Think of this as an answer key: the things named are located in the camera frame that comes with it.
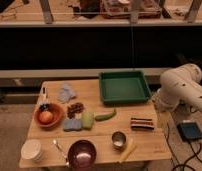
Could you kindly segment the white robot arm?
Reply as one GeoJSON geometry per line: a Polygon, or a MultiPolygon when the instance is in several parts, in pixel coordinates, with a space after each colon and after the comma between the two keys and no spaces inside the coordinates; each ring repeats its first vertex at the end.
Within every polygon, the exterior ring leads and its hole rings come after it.
{"type": "Polygon", "coordinates": [[[174,111],[180,101],[202,112],[202,71],[196,64],[169,69],[160,76],[161,87],[154,96],[160,111],[174,111]]]}

